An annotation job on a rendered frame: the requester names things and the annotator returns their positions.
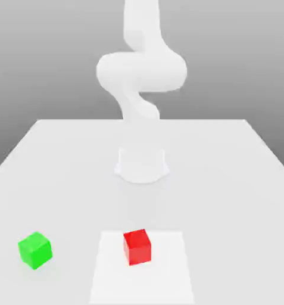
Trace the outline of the small red cube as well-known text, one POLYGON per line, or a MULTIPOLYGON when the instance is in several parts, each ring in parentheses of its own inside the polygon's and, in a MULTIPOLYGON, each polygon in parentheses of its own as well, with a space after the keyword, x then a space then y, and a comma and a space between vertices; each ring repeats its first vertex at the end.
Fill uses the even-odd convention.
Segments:
POLYGON ((145 229, 123 234, 123 248, 129 266, 150 262, 152 245, 145 229))

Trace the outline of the small green cube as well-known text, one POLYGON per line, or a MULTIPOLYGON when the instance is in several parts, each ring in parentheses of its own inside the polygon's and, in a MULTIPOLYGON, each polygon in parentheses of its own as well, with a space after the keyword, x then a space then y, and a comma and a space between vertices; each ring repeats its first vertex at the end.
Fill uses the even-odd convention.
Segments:
POLYGON ((40 232, 34 232, 18 242, 22 261, 36 270, 53 256, 51 242, 40 232))

